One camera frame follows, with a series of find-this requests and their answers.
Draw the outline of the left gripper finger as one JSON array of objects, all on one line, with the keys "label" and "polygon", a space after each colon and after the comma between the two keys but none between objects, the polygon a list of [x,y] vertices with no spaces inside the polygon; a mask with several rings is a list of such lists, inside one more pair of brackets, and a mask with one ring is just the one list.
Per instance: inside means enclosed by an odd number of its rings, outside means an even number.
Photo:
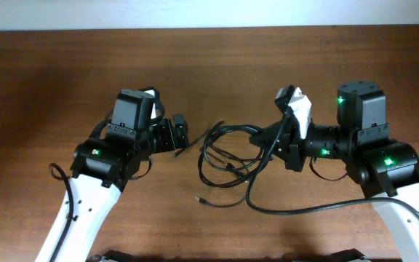
[{"label": "left gripper finger", "polygon": [[175,125],[175,132],[177,135],[187,134],[187,122],[182,114],[175,114],[172,116]]},{"label": "left gripper finger", "polygon": [[175,132],[176,132],[175,148],[176,149],[187,148],[189,144],[188,129],[186,127],[176,127]]}]

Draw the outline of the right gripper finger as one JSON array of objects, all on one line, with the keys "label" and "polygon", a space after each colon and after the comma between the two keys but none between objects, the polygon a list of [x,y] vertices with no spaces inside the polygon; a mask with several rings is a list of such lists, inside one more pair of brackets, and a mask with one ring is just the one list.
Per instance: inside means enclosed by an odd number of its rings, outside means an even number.
[{"label": "right gripper finger", "polygon": [[249,138],[251,143],[276,143],[277,140],[281,139],[281,136],[284,134],[284,128],[282,125],[284,122],[276,122],[264,129],[260,133],[252,135]]},{"label": "right gripper finger", "polygon": [[260,152],[256,157],[257,160],[261,160],[263,154],[267,152],[272,146],[274,146],[274,149],[272,151],[272,154],[274,156],[277,156],[282,160],[286,159],[285,138],[277,138],[276,140],[270,138],[250,138],[250,143],[260,148]]}]

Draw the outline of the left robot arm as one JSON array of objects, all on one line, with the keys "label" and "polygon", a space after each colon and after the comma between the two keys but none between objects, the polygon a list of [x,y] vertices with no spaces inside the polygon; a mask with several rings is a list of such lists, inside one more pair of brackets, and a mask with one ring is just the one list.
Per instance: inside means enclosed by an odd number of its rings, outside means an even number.
[{"label": "left robot arm", "polygon": [[104,220],[125,186],[140,179],[141,162],[152,155],[187,148],[188,124],[181,114],[165,118],[159,91],[122,89],[113,109],[80,143],[66,175],[51,163],[65,196],[36,259],[86,261]]}]

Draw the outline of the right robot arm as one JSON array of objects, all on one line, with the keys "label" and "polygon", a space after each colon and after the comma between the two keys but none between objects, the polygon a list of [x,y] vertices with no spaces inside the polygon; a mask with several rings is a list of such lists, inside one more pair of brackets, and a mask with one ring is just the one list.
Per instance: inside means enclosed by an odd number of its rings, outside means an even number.
[{"label": "right robot arm", "polygon": [[250,137],[250,143],[300,172],[306,159],[339,159],[391,233],[403,261],[419,261],[419,156],[389,137],[386,96],[374,82],[338,87],[337,125],[314,124],[311,101],[300,88],[281,88],[275,104],[282,120]]}]

